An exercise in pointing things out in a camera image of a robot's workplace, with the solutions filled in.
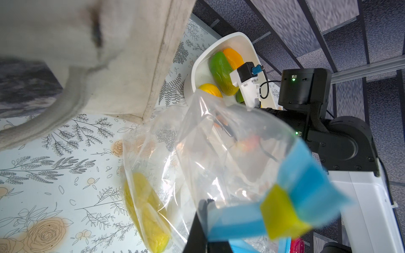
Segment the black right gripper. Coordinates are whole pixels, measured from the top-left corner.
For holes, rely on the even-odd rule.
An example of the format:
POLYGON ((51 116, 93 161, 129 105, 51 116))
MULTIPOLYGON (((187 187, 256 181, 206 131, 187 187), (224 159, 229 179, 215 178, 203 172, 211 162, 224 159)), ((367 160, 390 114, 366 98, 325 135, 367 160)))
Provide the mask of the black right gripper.
POLYGON ((326 128, 332 72, 324 68, 283 70, 278 104, 285 111, 264 111, 284 121, 303 139, 332 139, 326 128))

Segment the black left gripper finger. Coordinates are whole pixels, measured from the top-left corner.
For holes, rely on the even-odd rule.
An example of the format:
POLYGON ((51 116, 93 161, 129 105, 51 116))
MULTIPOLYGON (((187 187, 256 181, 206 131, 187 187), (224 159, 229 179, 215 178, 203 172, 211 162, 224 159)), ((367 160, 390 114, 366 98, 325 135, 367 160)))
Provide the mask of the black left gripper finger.
POLYGON ((205 236, 202 219, 196 212, 183 253, 232 253, 229 242, 209 242, 205 236))

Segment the yellow mango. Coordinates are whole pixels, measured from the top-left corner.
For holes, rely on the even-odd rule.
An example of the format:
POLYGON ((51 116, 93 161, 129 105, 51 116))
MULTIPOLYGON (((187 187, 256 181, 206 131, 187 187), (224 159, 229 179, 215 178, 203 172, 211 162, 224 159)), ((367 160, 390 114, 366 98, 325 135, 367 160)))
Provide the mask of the yellow mango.
POLYGON ((162 253, 171 238, 166 209, 143 174, 134 173, 132 182, 133 188, 124 183, 123 200, 127 212, 150 252, 162 253))

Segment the clear zip-top bag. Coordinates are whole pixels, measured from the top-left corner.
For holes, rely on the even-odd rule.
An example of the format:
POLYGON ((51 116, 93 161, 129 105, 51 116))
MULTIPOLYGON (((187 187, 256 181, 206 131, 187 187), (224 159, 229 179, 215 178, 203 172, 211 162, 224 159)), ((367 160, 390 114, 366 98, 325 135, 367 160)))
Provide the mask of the clear zip-top bag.
POLYGON ((133 188, 132 175, 143 174, 163 203, 164 252, 184 250, 196 212, 209 242, 295 239, 316 228, 277 184, 298 142, 273 115, 198 91, 189 107, 172 105, 124 136, 124 178, 133 188))

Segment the orange mango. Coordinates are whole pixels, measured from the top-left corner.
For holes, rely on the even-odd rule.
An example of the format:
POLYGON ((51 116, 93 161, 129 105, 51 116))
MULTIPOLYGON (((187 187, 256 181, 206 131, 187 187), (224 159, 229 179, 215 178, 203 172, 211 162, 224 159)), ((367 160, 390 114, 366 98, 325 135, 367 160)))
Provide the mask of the orange mango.
POLYGON ((230 64, 233 70, 237 70, 240 66, 242 66, 245 63, 242 56, 232 48, 224 49, 223 54, 225 55, 228 63, 230 64))
POLYGON ((209 93, 209 94, 211 94, 213 96, 219 97, 219 98, 223 97, 223 95, 222 95, 221 91, 219 90, 219 88, 214 84, 205 83, 205 84, 200 85, 198 87, 198 89, 202 90, 204 92, 207 92, 207 93, 209 93))

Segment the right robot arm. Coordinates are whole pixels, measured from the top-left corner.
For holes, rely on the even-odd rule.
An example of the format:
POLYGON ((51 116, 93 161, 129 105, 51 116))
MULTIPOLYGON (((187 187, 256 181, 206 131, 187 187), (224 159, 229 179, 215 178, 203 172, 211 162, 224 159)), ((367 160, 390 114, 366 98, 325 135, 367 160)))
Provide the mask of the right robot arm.
POLYGON ((287 123, 299 142, 282 163, 277 184, 311 227, 341 217, 350 244, 329 242, 323 252, 402 253, 405 241, 369 125, 352 116, 325 117, 331 75, 322 68, 282 72, 283 110, 269 113, 287 123))

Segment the green mango near tote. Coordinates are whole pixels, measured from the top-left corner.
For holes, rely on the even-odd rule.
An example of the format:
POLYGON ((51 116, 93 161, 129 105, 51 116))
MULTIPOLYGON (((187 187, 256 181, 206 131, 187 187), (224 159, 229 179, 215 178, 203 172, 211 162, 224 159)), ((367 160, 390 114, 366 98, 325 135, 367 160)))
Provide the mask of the green mango near tote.
POLYGON ((233 96, 239 90, 232 84, 230 74, 233 72, 223 52, 215 53, 209 61, 209 70, 222 93, 233 96))

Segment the beige canvas tote bag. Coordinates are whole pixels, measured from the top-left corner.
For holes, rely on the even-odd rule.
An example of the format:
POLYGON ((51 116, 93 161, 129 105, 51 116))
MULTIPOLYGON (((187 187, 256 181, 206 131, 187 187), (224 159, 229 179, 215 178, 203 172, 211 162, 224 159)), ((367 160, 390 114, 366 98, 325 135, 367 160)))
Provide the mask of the beige canvas tote bag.
POLYGON ((2 1, 1 56, 44 61, 63 87, 43 113, 1 131, 1 150, 79 113, 149 121, 194 1, 2 1))

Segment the pink lidded container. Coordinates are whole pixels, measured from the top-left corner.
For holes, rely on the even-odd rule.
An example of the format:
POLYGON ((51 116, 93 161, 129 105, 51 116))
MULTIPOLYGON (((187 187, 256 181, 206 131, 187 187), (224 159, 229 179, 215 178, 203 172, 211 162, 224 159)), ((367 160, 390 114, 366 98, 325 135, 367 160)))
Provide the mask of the pink lidded container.
POLYGON ((291 241, 290 253, 305 253, 305 243, 301 238, 291 241))

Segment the white serving dish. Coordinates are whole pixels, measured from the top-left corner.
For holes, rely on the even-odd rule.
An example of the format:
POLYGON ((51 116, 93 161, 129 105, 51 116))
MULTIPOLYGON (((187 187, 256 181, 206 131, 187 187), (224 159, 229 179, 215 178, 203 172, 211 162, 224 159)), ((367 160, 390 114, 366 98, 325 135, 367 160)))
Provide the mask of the white serving dish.
POLYGON ((223 98, 227 104, 281 109, 279 87, 265 72, 251 40, 241 32, 219 39, 196 60, 184 86, 187 105, 198 90, 223 98))

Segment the floral table mat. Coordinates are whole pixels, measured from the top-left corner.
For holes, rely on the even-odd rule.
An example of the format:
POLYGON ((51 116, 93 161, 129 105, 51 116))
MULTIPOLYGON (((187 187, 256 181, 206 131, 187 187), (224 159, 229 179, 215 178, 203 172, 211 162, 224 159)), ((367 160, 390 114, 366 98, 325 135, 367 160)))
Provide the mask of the floral table mat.
POLYGON ((136 123, 80 114, 1 153, 1 252, 145 253, 121 198, 136 123))

